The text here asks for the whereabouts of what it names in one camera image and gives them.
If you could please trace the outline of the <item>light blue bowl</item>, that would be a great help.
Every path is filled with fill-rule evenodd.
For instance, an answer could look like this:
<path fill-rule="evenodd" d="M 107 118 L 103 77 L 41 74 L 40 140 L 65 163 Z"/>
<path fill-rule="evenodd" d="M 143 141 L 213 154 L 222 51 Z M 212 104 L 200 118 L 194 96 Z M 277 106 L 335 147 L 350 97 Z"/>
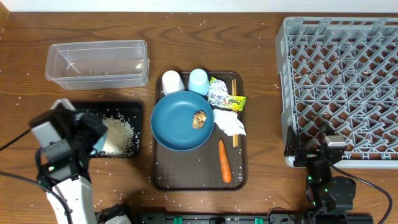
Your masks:
<path fill-rule="evenodd" d="M 107 136 L 108 136 L 108 132 L 105 131 L 101 137 L 94 136 L 94 135 L 91 135 L 89 137 L 90 144 L 92 145 L 92 148 L 90 151 L 91 156 L 95 156 L 103 151 Z"/>

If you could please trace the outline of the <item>pile of rice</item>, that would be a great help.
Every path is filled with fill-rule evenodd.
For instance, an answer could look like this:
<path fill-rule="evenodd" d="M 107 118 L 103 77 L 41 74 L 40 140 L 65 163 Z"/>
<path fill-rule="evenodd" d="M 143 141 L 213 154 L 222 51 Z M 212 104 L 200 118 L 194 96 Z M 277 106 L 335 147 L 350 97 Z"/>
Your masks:
<path fill-rule="evenodd" d="M 116 117 L 103 116 L 103 123 L 108 128 L 102 150 L 94 157 L 128 158 L 139 153 L 139 136 L 129 119 L 119 114 Z"/>

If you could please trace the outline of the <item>orange carrot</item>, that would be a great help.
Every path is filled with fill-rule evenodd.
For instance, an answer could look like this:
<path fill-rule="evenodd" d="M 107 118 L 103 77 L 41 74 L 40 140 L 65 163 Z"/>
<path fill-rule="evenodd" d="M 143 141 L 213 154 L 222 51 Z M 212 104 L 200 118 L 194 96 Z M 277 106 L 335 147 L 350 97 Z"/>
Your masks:
<path fill-rule="evenodd" d="M 220 167 L 221 167 L 221 176 L 224 183 L 230 183 L 232 181 L 232 172 L 229 165 L 229 160 L 226 153 L 226 148 L 222 139 L 218 142 L 218 150 L 220 157 Z"/>

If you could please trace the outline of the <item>brown dried mushroom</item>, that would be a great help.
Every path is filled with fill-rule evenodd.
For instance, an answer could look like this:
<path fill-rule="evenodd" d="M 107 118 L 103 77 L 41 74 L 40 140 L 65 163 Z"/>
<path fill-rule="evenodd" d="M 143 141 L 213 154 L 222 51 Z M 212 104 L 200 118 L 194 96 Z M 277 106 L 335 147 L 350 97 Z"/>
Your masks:
<path fill-rule="evenodd" d="M 204 127 L 207 115 L 203 110 L 197 111 L 193 116 L 192 128 L 201 129 Z"/>

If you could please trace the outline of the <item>dark blue plate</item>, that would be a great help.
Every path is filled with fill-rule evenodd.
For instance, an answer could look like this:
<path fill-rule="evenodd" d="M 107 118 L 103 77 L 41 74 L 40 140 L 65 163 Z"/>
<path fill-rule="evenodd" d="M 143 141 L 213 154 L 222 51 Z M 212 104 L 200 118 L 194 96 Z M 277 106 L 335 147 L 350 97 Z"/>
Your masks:
<path fill-rule="evenodd" d="M 204 127 L 192 126 L 195 113 L 204 111 Z M 150 125 L 155 139 L 173 151 L 190 151 L 203 145 L 214 127 L 213 110 L 201 95 L 177 91 L 163 97 L 154 106 Z"/>

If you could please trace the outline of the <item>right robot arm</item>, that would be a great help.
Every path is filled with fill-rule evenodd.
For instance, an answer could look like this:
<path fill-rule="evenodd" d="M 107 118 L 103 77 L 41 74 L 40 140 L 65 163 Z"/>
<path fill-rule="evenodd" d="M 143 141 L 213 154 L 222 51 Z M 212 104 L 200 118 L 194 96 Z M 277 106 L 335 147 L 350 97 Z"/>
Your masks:
<path fill-rule="evenodd" d="M 348 223 L 347 212 L 353 209 L 356 182 L 349 177 L 333 176 L 331 172 L 345 150 L 345 140 L 330 127 L 316 149 L 302 148 L 293 128 L 288 127 L 284 156 L 294 158 L 293 166 L 307 169 L 306 194 L 314 206 L 297 215 L 295 223 Z"/>

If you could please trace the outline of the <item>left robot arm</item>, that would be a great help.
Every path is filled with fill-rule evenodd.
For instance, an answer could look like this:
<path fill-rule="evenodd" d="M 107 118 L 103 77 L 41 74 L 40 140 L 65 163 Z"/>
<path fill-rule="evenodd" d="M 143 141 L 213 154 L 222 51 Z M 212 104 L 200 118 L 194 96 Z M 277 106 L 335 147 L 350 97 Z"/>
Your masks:
<path fill-rule="evenodd" d="M 130 223 L 124 204 L 95 212 L 88 167 L 108 130 L 99 116 L 58 107 L 34 118 L 30 130 L 40 144 L 37 181 L 58 223 Z"/>

